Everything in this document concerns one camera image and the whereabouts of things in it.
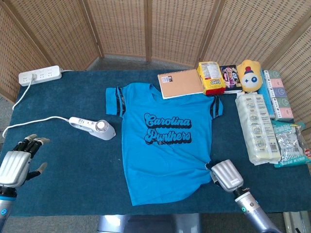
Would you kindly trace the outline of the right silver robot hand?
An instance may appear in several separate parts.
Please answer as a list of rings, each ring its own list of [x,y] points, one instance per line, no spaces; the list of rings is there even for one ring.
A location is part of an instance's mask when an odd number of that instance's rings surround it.
[[[205,167],[209,170],[213,182],[224,191],[232,193],[243,186],[243,178],[231,160],[218,163],[210,161]]]

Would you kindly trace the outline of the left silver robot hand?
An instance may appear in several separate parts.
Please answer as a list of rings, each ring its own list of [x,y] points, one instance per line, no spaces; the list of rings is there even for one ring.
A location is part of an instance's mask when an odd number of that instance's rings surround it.
[[[17,188],[25,181],[41,175],[47,167],[46,162],[32,172],[29,171],[29,167],[39,148],[49,142],[48,138],[38,138],[36,134],[32,134],[7,152],[0,166],[1,187]]]

